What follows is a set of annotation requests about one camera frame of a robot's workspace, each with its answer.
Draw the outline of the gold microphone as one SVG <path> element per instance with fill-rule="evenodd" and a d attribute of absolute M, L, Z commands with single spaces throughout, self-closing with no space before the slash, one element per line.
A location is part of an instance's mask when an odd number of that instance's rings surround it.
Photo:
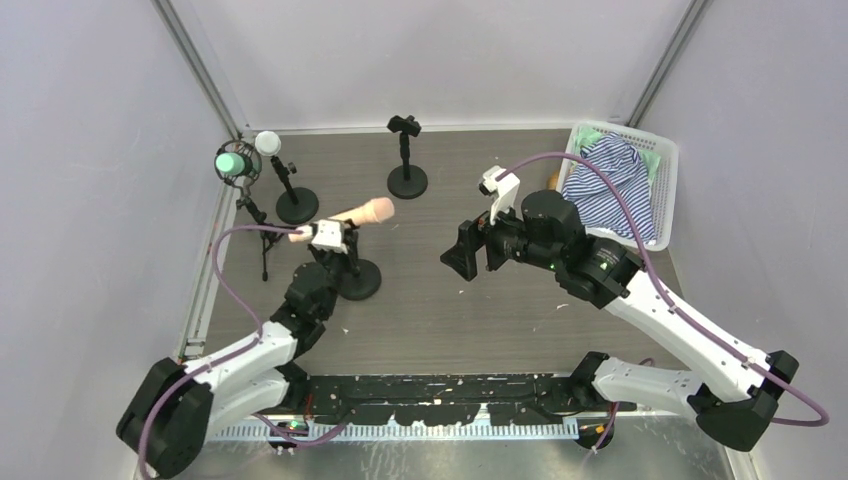
<path fill-rule="evenodd" d="M 549 190 L 557 190 L 558 189 L 558 187 L 557 187 L 558 180 L 559 180 L 559 173 L 558 172 L 552 173 L 547 179 L 546 188 L 549 189 Z"/>

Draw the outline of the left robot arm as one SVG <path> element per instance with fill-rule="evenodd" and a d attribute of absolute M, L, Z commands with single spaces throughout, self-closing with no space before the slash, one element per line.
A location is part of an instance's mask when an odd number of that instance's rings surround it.
<path fill-rule="evenodd" d="M 210 437 L 242 418 L 304 398 L 306 374 L 293 361 L 324 333 L 341 279 L 358 259 L 311 252 L 260 332 L 186 364 L 162 358 L 148 370 L 116 435 L 161 478 L 185 471 Z"/>

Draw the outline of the pink microphone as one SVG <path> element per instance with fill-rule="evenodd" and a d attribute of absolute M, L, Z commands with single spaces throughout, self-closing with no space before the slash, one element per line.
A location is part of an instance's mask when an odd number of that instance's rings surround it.
<path fill-rule="evenodd" d="M 318 234 L 320 227 L 330 222 L 351 222 L 354 226 L 361 227 L 368 224 L 383 223 L 394 215 L 395 205 L 390 198 L 373 198 L 353 209 L 322 218 L 307 225 L 302 225 L 296 229 L 294 234 L 289 234 L 288 238 L 290 242 L 304 242 L 314 238 Z"/>

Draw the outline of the green microphone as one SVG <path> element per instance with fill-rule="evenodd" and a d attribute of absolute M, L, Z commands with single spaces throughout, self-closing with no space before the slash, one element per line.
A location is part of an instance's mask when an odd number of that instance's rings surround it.
<path fill-rule="evenodd" d="M 215 168 L 222 176 L 238 177 L 244 174 L 246 167 L 247 162 L 239 153 L 224 152 L 215 158 Z"/>

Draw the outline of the white microphone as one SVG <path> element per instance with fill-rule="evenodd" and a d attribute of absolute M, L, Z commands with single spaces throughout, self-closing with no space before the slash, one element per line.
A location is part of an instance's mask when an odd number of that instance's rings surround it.
<path fill-rule="evenodd" d="M 276 156 L 281 148 L 280 137 L 273 131 L 262 131 L 255 137 L 254 147 L 264 157 Z"/>

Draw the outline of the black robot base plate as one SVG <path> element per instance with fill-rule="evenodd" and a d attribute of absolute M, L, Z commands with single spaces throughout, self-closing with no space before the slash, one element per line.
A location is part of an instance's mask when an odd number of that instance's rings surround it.
<path fill-rule="evenodd" d="M 318 375 L 295 384 L 266 414 L 323 424 L 468 425 L 487 414 L 494 426 L 548 425 L 611 403 L 556 374 Z"/>

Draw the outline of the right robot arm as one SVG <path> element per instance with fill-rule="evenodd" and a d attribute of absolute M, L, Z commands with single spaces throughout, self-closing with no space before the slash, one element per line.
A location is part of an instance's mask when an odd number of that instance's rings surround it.
<path fill-rule="evenodd" d="M 774 422 L 784 389 L 799 368 L 784 350 L 766 353 L 736 339 L 703 315 L 706 332 L 743 353 L 735 358 L 682 317 L 683 302 L 651 282 L 644 261 L 618 242 L 587 234 L 576 207 L 552 190 L 528 195 L 521 208 L 482 213 L 458 227 L 454 246 L 440 257 L 464 280 L 477 273 L 477 252 L 489 271 L 512 260 L 549 270 L 569 295 L 607 311 L 662 345 L 683 364 L 667 370 L 589 352 L 573 371 L 580 395 L 630 402 L 694 421 L 711 439 L 749 452 Z"/>

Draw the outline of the black shock mount stand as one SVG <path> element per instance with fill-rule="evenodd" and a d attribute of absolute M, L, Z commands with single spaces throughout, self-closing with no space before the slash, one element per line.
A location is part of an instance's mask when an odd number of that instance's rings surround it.
<path fill-rule="evenodd" d="M 337 290 L 346 300 L 361 301 L 373 296 L 382 284 L 379 267 L 372 261 L 361 258 L 358 249 L 359 233 L 346 230 L 343 234 L 342 273 Z"/>

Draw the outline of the black stand with clip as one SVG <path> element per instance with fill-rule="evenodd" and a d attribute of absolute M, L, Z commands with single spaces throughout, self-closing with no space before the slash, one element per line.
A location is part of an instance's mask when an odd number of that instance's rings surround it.
<path fill-rule="evenodd" d="M 399 135 L 399 156 L 402 165 L 388 175 L 389 192 L 400 199 L 410 200 L 421 196 L 428 187 L 428 177 L 422 168 L 411 163 L 410 139 L 417 137 L 422 127 L 413 115 L 393 116 L 387 124 L 392 133 Z"/>

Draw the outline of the aluminium frame rail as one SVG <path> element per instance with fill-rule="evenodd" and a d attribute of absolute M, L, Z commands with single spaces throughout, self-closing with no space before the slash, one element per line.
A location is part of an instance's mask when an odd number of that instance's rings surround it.
<path fill-rule="evenodd" d="M 213 173 L 219 171 L 213 166 Z M 248 177 L 237 177 L 230 183 L 218 177 L 219 191 L 211 224 L 206 239 L 200 251 L 200 264 L 193 280 L 191 302 L 181 327 L 179 341 L 171 356 L 178 363 L 201 357 L 206 345 L 207 333 L 215 305 L 215 297 L 219 280 L 214 273 L 214 264 L 220 259 L 219 254 L 213 254 L 213 244 L 219 236 L 235 224 L 238 205 L 244 189 L 250 191 L 255 180 Z"/>

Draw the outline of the blue striped cloth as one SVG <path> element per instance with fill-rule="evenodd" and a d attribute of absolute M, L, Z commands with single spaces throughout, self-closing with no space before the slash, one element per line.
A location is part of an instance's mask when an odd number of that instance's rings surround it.
<path fill-rule="evenodd" d="M 616 132 L 606 133 L 579 156 L 565 179 L 563 197 L 572 202 L 587 228 L 611 231 L 625 239 L 635 238 L 616 197 L 625 201 L 645 243 L 656 240 L 648 171 L 638 148 Z"/>

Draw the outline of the green cloth in basket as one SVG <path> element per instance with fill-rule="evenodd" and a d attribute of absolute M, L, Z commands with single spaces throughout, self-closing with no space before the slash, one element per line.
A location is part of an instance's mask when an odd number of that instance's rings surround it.
<path fill-rule="evenodd" d="M 601 138 L 606 136 L 606 133 L 603 133 L 594 128 L 586 128 L 581 129 L 575 135 L 574 146 L 579 153 L 581 153 L 584 149 L 589 148 L 590 146 L 597 143 Z M 648 181 L 652 183 L 656 178 L 656 174 L 658 173 L 658 169 L 661 163 L 661 156 L 656 152 L 639 149 L 640 158 L 648 171 Z"/>

